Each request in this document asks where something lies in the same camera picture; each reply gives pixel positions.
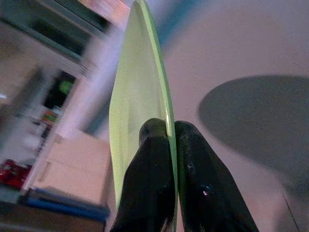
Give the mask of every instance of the green plate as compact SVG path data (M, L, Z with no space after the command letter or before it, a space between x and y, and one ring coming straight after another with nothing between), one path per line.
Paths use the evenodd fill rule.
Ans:
M144 0L136 0L127 23L110 105L110 143L117 208L125 172L139 147L140 128L152 117L166 122L177 215L177 156L169 85L152 15Z

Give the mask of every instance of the white wall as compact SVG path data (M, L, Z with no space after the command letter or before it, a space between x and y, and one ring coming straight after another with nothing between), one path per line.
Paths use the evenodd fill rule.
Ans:
M308 11L306 0L210 0L182 22L165 53L175 119L201 130L230 169L262 232L297 231L281 179L214 137L200 121L198 106L212 89L230 80L309 76ZM292 200L289 204L300 215ZM296 217L300 231L308 231L307 219Z

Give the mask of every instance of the red object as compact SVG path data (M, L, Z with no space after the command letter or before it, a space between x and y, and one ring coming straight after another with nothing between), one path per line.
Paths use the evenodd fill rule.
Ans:
M0 167L0 183L20 190L32 166L20 166L15 161L7 159Z

